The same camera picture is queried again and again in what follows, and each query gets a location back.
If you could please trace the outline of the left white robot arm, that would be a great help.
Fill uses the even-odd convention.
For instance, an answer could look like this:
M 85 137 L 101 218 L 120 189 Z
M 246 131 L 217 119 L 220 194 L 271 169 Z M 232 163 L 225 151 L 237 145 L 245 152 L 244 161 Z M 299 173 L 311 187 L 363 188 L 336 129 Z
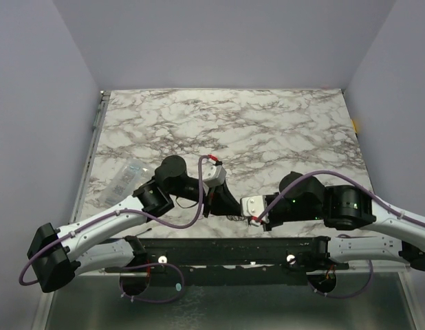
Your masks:
M 212 155 L 202 155 L 197 163 L 198 177 L 188 175 L 186 162 L 179 155 L 166 157 L 152 178 L 111 208 L 84 221 L 55 228 L 40 226 L 27 252 L 24 270 L 33 269 L 44 293 L 69 284 L 77 275 L 106 267 L 126 267 L 137 271 L 144 254 L 134 248 L 133 239 L 110 238 L 124 230 L 155 221 L 168 228 L 185 230 L 200 217 L 239 216 L 240 204 L 226 183 L 226 170 Z M 194 218 L 176 225 L 161 217 L 174 207 L 173 198 L 195 203 Z

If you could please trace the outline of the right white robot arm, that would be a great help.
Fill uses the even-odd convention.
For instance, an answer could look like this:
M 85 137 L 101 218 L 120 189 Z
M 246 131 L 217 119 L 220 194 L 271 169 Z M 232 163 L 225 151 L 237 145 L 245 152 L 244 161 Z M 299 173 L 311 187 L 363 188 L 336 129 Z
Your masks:
M 353 260 L 406 263 L 425 272 L 425 216 L 395 207 L 354 180 L 332 170 L 291 172 L 280 191 L 261 198 L 262 211 L 253 217 L 265 230 L 285 222 L 321 220 L 339 231 L 365 230 L 375 236 L 324 238 L 308 252 L 309 263 Z

